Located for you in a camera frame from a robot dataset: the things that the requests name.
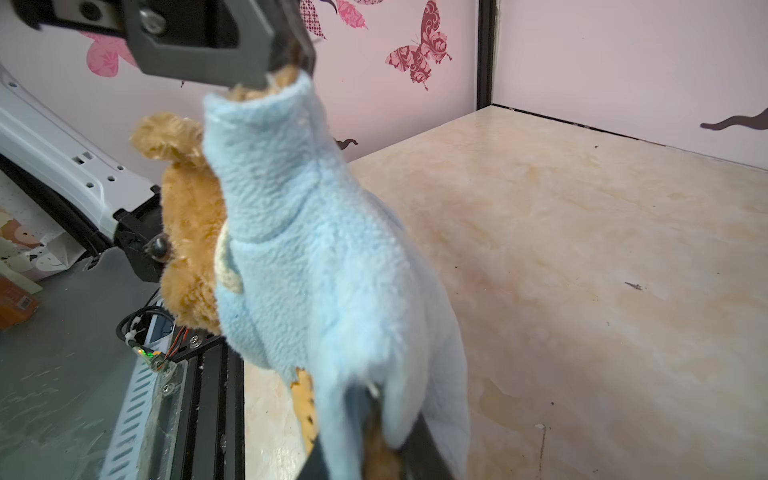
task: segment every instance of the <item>cardboard box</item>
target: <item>cardboard box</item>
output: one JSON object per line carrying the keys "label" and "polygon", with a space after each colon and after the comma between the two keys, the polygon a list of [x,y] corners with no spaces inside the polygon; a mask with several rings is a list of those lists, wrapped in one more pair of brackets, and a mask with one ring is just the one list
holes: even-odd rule
{"label": "cardboard box", "polygon": [[11,280],[0,276],[0,329],[28,319],[40,303]]}

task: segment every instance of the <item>black metal frame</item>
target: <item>black metal frame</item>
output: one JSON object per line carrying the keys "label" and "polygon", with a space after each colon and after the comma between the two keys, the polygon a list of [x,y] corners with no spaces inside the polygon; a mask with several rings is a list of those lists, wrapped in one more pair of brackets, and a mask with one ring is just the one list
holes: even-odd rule
{"label": "black metal frame", "polygon": [[173,356],[174,362],[180,362],[199,356],[201,353],[220,343],[224,344],[224,346],[227,345],[224,337],[214,335],[205,329],[190,330],[185,336],[186,338],[181,341]]}
{"label": "black metal frame", "polygon": [[161,189],[157,185],[151,189],[154,195],[134,211],[121,208],[112,215],[118,221],[114,242],[125,252],[136,276],[145,282],[159,282],[163,264],[145,250],[150,240],[163,231]]}
{"label": "black metal frame", "polygon": [[492,103],[493,54],[496,39],[496,0],[479,0],[478,9],[478,110]]}
{"label": "black metal frame", "polygon": [[244,480],[243,359],[219,336],[191,352],[170,480]]}

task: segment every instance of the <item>pink wall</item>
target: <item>pink wall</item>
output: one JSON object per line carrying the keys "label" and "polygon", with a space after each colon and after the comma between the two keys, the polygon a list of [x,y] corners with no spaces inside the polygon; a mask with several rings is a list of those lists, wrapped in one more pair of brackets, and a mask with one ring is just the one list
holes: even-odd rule
{"label": "pink wall", "polygon": [[[338,140],[358,142],[344,150],[348,161],[474,109],[475,0],[436,0],[438,31],[447,38],[451,60],[447,55],[439,65],[435,58],[426,60],[432,71],[423,84],[412,82],[407,71],[398,71],[386,59],[397,48],[416,46],[426,0],[303,3],[311,5],[308,11],[314,7],[325,37],[310,34],[318,54],[317,89],[331,132]],[[432,44],[439,45],[441,38],[433,35]],[[180,81],[148,77],[118,51],[119,45],[93,44],[93,38],[76,31],[34,31],[13,15],[8,2],[0,2],[2,64],[88,140],[133,171],[159,181],[164,165],[141,158],[128,143],[134,125],[156,111],[199,119],[202,96],[222,89],[190,82],[182,87]],[[98,74],[88,67],[89,50]],[[104,64],[102,52],[123,54],[114,57],[119,58],[116,72],[109,61]]]}
{"label": "pink wall", "polygon": [[493,100],[768,168],[765,0],[500,0]]}

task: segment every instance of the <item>white plastic panel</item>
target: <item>white plastic panel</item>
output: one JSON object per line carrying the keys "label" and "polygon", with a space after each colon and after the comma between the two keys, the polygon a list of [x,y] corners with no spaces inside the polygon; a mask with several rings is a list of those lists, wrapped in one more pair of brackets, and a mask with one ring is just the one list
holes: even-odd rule
{"label": "white plastic panel", "polygon": [[99,480],[136,480],[139,474],[141,442],[152,408],[157,373],[137,358],[123,406],[114,426]]}
{"label": "white plastic panel", "polygon": [[152,183],[109,158],[42,106],[0,65],[0,153],[53,188],[108,238],[114,212],[152,197]]}

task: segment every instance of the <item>electrical wire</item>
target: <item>electrical wire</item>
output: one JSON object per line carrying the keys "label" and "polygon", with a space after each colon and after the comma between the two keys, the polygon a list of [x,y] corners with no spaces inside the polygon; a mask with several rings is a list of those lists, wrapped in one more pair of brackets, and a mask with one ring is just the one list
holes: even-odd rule
{"label": "electrical wire", "polygon": [[160,292],[160,288],[158,287],[157,290],[152,293],[152,295],[149,297],[149,300],[144,304],[144,306],[148,306],[152,300],[157,296],[157,294]]}
{"label": "electrical wire", "polygon": [[[181,340],[181,343],[179,343],[178,345],[176,345],[176,342],[178,342],[178,341],[179,341],[179,338],[181,338],[181,333],[184,333],[184,338]],[[176,335],[176,339],[174,340],[174,342],[173,342],[173,343],[171,343],[171,345],[170,345],[170,348],[168,349],[168,353],[165,355],[165,358],[164,358],[164,359],[163,359],[163,361],[160,363],[160,365],[158,365],[158,366],[157,366],[157,371],[158,371],[158,372],[160,371],[160,369],[162,369],[162,368],[163,368],[163,365],[165,365],[166,361],[170,360],[170,358],[171,358],[172,356],[176,355],[176,352],[177,352],[177,351],[179,350],[179,348],[181,347],[181,344],[182,344],[182,343],[184,343],[184,340],[186,340],[186,339],[187,339],[187,334],[188,334],[188,333],[189,333],[189,329],[188,329],[186,326],[184,326],[184,327],[181,327],[181,330],[179,330],[179,333]]]}
{"label": "electrical wire", "polygon": [[168,312],[168,310],[166,310],[162,306],[147,305],[147,306],[141,307],[139,310],[136,310],[132,314],[130,314],[130,315],[126,316],[125,318],[123,318],[118,323],[118,326],[115,328],[115,334],[118,336],[118,339],[120,339],[120,341],[126,342],[128,344],[128,346],[143,348],[144,350],[148,351],[149,353],[152,353],[154,350],[152,350],[150,348],[147,348],[147,347],[144,347],[139,342],[137,342],[137,341],[135,341],[133,339],[133,337],[130,334],[130,332],[132,331],[130,327],[127,329],[127,331],[125,330],[125,326],[126,326],[126,324],[128,324],[128,322],[132,321],[136,317],[143,316],[146,313],[152,313],[154,315],[161,316],[161,317],[163,317],[163,318],[165,318],[167,320],[170,320],[171,322],[175,321],[175,318],[170,314],[170,312]]}

